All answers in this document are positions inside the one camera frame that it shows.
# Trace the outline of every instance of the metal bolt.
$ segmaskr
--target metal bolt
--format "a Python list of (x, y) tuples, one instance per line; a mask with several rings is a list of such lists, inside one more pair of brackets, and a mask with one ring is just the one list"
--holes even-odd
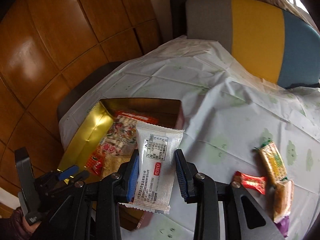
[(117, 172), (114, 172), (114, 173), (111, 174), (111, 178), (113, 178), (113, 179), (119, 179), (119, 178), (120, 178), (120, 174), (117, 173)]
[(205, 175), (203, 173), (199, 172), (199, 173), (196, 174), (196, 178), (197, 179), (204, 179)]
[(82, 180), (75, 182), (75, 187), (82, 187), (84, 185), (84, 182)]
[(235, 187), (235, 188), (240, 188), (240, 187), (241, 187), (241, 184), (240, 184), (240, 182), (238, 182), (238, 181), (233, 181), (233, 182), (231, 183), (231, 185), (232, 185), (233, 187)]

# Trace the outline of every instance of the box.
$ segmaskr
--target box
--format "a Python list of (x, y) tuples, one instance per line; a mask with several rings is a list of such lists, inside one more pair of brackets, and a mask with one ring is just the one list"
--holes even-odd
[[(184, 118), (181, 101), (163, 98), (110, 98), (101, 99), (89, 112), (77, 130), (65, 151), (58, 169), (64, 171), (72, 165), (77, 165), (79, 171), (85, 169), (90, 154), (95, 150), (101, 138), (113, 123), (116, 111), (134, 110), (158, 119), (158, 125), (168, 128), (182, 129)], [(96, 182), (100, 177), (90, 174), (86, 183)], [(133, 230), (141, 224), (144, 211), (128, 209), (119, 205), (120, 225)]]

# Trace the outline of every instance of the purple wrapper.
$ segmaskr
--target purple wrapper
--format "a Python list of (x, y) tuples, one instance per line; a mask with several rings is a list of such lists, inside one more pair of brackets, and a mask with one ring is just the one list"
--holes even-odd
[(284, 237), (288, 237), (289, 216), (285, 216), (279, 223), (275, 223), (275, 225)]

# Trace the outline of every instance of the red logo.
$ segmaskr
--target red logo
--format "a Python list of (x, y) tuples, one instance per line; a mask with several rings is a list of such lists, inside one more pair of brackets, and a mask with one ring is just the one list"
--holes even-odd
[(161, 163), (156, 163), (156, 165), (155, 165), (155, 171), (153, 172), (153, 175), (159, 176), (159, 174), (160, 174), (160, 169), (161, 169)]

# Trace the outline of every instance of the nutrition facts table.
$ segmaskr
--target nutrition facts table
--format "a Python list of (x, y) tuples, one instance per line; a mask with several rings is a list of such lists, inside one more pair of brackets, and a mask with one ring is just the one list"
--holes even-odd
[(151, 134), (146, 156), (151, 159), (164, 161), (167, 151), (167, 144), (168, 137)]

